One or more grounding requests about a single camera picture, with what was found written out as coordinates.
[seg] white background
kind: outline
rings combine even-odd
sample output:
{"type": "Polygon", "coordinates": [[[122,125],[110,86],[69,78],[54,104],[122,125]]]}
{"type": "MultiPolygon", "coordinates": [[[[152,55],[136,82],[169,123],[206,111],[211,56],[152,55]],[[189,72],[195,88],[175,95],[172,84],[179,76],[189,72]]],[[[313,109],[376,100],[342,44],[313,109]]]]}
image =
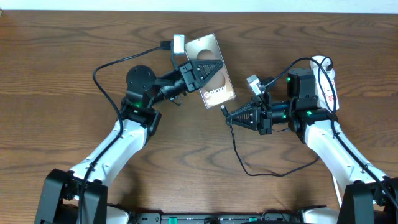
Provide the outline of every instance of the white background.
{"type": "Polygon", "coordinates": [[[398,13],[398,0],[0,0],[3,10],[398,13]]]}

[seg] brown tabletop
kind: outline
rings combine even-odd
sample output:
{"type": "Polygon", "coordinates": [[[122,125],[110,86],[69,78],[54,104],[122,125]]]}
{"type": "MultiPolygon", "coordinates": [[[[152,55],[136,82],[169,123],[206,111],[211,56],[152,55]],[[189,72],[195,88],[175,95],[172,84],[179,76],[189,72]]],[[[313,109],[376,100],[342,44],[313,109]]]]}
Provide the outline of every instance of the brown tabletop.
{"type": "MultiPolygon", "coordinates": [[[[297,58],[330,56],[343,131],[374,165],[398,175],[396,15],[6,11],[0,17],[0,223],[32,223],[45,176],[79,163],[111,131],[116,115],[92,81],[93,69],[177,33],[187,40],[216,34],[237,94],[226,104],[230,110],[252,96],[248,76],[276,76],[297,58]]],[[[172,69],[169,54],[106,68],[99,82],[120,102],[131,67],[148,65],[160,76],[172,69]]],[[[280,80],[274,99],[287,98],[285,86],[280,80]]],[[[157,132],[119,173],[109,203],[164,213],[338,208],[322,161],[283,178],[248,177],[220,109],[205,109],[199,92],[181,107],[156,108],[162,113],[157,132]]],[[[236,127],[235,135],[252,173],[286,172],[315,158],[291,132],[260,136],[236,127]]]]}

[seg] robotic arm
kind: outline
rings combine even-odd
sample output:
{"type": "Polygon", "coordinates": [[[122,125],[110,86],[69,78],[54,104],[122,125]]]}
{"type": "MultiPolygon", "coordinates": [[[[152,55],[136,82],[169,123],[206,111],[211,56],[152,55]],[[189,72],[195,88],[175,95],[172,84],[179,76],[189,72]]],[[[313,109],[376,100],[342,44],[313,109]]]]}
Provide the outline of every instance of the robotic arm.
{"type": "Polygon", "coordinates": [[[172,50],[174,70],[166,75],[157,78],[145,65],[130,69],[121,103],[121,123],[117,121],[108,137],[68,172],[51,171],[44,182],[35,223],[76,223],[78,209],[82,210],[81,223],[129,221],[129,212],[108,206],[108,187],[126,162],[155,134],[162,115],[152,106],[162,100],[174,102],[179,94],[202,88],[223,66],[222,60],[191,60],[177,66],[174,55],[184,53],[183,40],[183,35],[174,35],[173,42],[161,42],[160,49],[172,50]],[[79,192],[84,193],[84,200],[79,192]],[[71,199],[83,201],[80,208],[63,204],[63,200],[71,199]]]}
{"type": "Polygon", "coordinates": [[[311,69],[295,68],[288,72],[288,100],[272,101],[269,89],[276,81],[272,77],[265,80],[255,75],[249,77],[247,81],[255,96],[232,113],[222,106],[226,123],[259,134],[272,134],[273,124],[288,123],[289,129],[322,158],[345,196],[340,213],[328,208],[309,209],[303,212],[305,223],[374,223],[375,220],[398,223],[397,210],[393,206],[398,180],[390,179],[358,151],[342,132],[333,113],[336,109],[330,109],[334,103],[338,108],[331,60],[323,56],[305,60],[312,61],[311,69]],[[316,76],[320,64],[325,70],[322,77],[316,76]],[[326,75],[332,85],[325,81],[326,75]],[[385,206],[384,212],[374,213],[373,201],[385,206]]]}

